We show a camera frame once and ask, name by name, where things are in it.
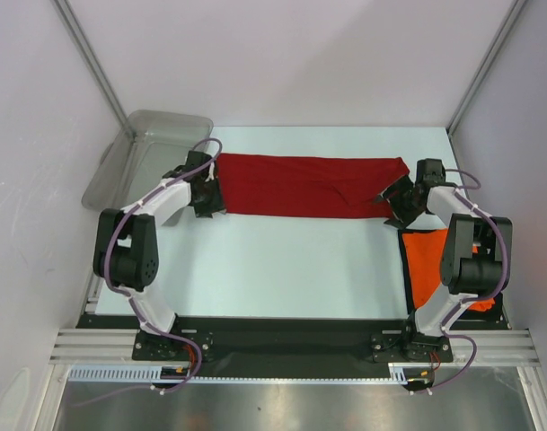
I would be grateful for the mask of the red t shirt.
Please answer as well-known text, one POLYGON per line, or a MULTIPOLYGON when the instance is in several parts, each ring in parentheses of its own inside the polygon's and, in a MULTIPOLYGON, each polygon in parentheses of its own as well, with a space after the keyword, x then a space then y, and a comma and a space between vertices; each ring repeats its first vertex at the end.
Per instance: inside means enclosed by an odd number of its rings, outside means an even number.
POLYGON ((221 154, 216 167, 228 213, 300 218, 388 218, 377 196, 410 173, 399 157, 221 154))

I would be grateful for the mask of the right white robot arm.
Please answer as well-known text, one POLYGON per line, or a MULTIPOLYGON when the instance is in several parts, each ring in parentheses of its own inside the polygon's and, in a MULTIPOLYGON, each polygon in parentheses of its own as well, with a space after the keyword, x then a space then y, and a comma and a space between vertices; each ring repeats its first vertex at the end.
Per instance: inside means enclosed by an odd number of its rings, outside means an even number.
POLYGON ((402 229, 427 212, 446 226, 439 263, 440 284, 404 323, 399 348, 420 360, 441 348, 448 331, 473 303, 495 298, 510 279, 513 223, 479 208, 463 187, 443 180, 412 181, 404 176, 382 191, 376 202, 393 212, 386 221, 402 229))

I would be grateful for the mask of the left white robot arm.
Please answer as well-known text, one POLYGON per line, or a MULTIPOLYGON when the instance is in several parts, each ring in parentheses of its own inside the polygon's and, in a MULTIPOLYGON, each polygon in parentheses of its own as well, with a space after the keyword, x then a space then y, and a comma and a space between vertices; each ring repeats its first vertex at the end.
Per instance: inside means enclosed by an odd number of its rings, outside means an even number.
POLYGON ((178 356, 184 345, 197 355, 201 349, 172 329, 176 312, 156 282, 160 269, 157 231, 185 207, 192 207, 201 218, 225 210, 216 159, 216 155, 190 150, 186 162, 166 172, 143 197, 121 209, 106 208, 99 215, 93 273, 127 300, 139 328, 154 336, 154 350, 167 359, 178 356))

